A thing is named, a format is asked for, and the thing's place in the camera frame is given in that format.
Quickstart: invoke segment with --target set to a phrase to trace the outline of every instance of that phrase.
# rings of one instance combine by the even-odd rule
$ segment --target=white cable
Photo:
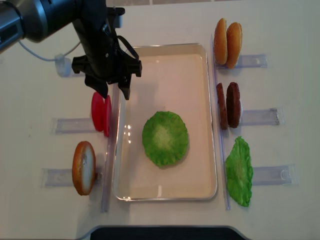
[[[41,59],[43,61],[46,62],[54,62],[56,59],[55,58],[45,58],[42,56],[39,56],[38,54],[34,53],[33,51],[31,51],[26,45],[24,45],[20,40],[18,41],[19,44],[21,45],[21,47],[23,47],[27,52],[29,52],[30,54],[32,54],[33,56],[35,56],[38,59]],[[70,54],[72,51],[74,51],[78,46],[80,45],[80,42],[78,42],[71,50],[67,51],[65,54],[63,54],[63,56],[67,56],[68,54]]]

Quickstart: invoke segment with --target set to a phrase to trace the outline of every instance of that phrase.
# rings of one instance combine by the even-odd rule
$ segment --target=red tomato slice
[[[91,116],[94,128],[98,132],[102,132],[104,130],[104,105],[105,103],[103,97],[98,92],[95,92],[91,101]]]
[[[111,100],[110,100],[110,96],[108,95],[104,101],[104,108],[103,108],[104,114],[103,114],[103,132],[104,132],[104,136],[106,136],[107,138],[109,137],[109,133],[110,133],[110,121],[111,121],[111,112],[112,112],[112,108],[111,108]]]

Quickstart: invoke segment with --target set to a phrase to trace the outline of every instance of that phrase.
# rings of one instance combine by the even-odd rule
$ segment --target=metal tray
[[[212,198],[217,171],[206,50],[200,44],[135,50],[143,71],[142,77],[132,76],[130,100],[119,94],[113,194],[123,201]],[[144,124],[157,111],[180,115],[189,133],[185,158],[163,168],[147,158],[142,145]]]

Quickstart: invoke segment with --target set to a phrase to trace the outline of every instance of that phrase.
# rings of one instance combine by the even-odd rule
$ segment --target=white countertop
[[[76,239],[115,225],[230,226],[249,239],[320,239],[319,9],[318,1],[295,0],[126,8],[117,33],[134,46],[202,44],[211,87],[210,38],[220,18],[241,23],[243,54],[270,57],[271,67],[261,72],[218,77],[241,83],[248,110],[283,107],[285,126],[262,127],[263,134],[248,136],[253,166],[295,164],[299,185],[254,186],[250,207],[232,200],[230,211],[225,210],[218,151],[218,192],[209,201],[127,203],[112,196],[109,212],[100,213],[98,192],[80,197],[72,187],[41,188],[41,168],[71,168],[78,142],[90,141],[96,153],[106,152],[101,134],[50,135],[52,118],[88,118],[94,91],[83,78],[60,78],[53,63],[34,58],[17,44],[1,54],[0,239]],[[40,44],[24,42],[50,58],[69,50],[78,38],[68,25]],[[71,56],[82,54],[79,47]],[[218,127],[214,121],[215,139]],[[255,146],[262,143],[267,154],[255,159],[261,151]]]

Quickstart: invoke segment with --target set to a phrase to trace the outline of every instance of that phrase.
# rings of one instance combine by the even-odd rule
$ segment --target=tray rim
[[[163,48],[163,47],[174,47],[174,46],[198,46],[201,47],[202,50],[205,53],[205,68],[206,68],[206,73],[204,73],[206,79],[207,79],[207,93],[208,93],[208,99],[209,99],[209,107],[210,107],[210,126],[211,126],[211,141],[212,141],[212,149],[213,149],[213,165],[215,167],[214,173],[215,173],[215,188],[213,190],[212,195],[208,197],[150,197],[150,198],[130,198],[130,197],[119,197],[114,190],[114,181],[115,181],[115,160],[116,160],[116,151],[114,151],[114,154],[112,156],[113,158],[113,166],[112,166],[112,177],[111,177],[111,190],[112,194],[118,199],[123,202],[153,202],[153,201],[205,201],[205,200],[210,200],[213,197],[216,196],[217,191],[218,191],[218,175],[217,175],[217,162],[216,162],[216,152],[215,152],[215,141],[214,141],[214,127],[213,127],[213,114],[212,114],[212,100],[211,100],[211,95],[210,95],[210,78],[209,78],[209,63],[208,63],[208,54],[204,46],[200,43],[182,43],[182,44],[165,44],[165,45],[143,45],[143,46],[134,46],[134,49],[140,49],[140,48]],[[118,99],[119,99],[119,89],[118,87],[113,88],[113,94],[117,93]],[[117,148],[118,145],[118,136],[119,136],[119,120],[120,120],[120,111],[119,111],[119,105],[120,105],[120,100],[117,103],[117,128],[116,128],[116,142],[115,142],[115,149]]]

